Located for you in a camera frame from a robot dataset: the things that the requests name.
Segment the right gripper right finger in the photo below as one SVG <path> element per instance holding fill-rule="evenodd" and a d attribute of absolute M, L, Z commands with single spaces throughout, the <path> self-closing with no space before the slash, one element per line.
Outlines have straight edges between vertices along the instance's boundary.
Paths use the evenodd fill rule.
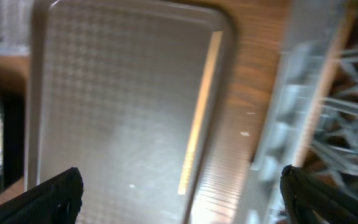
<path fill-rule="evenodd" d="M 280 191 L 291 224 L 358 224 L 358 199 L 291 165 L 285 166 Z"/>

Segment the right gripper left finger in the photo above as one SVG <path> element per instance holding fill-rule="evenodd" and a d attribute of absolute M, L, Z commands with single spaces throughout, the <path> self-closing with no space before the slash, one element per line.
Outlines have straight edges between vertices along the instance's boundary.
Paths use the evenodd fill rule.
<path fill-rule="evenodd" d="M 83 179 L 76 167 L 0 205 L 0 224 L 74 224 L 81 210 Z"/>

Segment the wooden chopstick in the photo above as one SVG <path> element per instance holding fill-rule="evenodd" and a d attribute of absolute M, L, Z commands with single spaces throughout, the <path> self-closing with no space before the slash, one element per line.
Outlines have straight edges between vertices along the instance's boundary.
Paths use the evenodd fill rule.
<path fill-rule="evenodd" d="M 178 195 L 185 195 L 189 185 L 190 175 L 195 160 L 195 154 L 198 146 L 198 141 L 200 138 L 204 114 L 206 112 L 206 107 L 209 98 L 209 91 L 211 89 L 211 85 L 213 82 L 214 71 L 216 67 L 216 62 L 218 60 L 218 54 L 221 46 L 222 37 L 223 37 L 223 31 L 214 31 L 211 34 L 208 52 L 203 67 L 203 73 L 200 82 L 198 98 L 195 106 L 195 112 L 191 124 L 190 135 L 186 147 L 185 158 L 181 170 L 181 176 L 180 176 L 180 181 L 177 191 Z"/>
<path fill-rule="evenodd" d="M 323 43 L 323 50 L 325 51 L 323 63 L 318 71 L 312 97 L 308 100 L 310 107 L 306 113 L 305 124 L 300 131 L 295 158 L 291 161 L 294 166 L 302 166 L 306 160 L 314 130 L 323 110 L 324 99 L 333 84 L 339 66 L 340 54 L 347 43 L 358 12 L 358 0 L 343 1 L 337 12 L 339 14 L 335 17 L 334 24 L 330 28 L 329 37 Z"/>

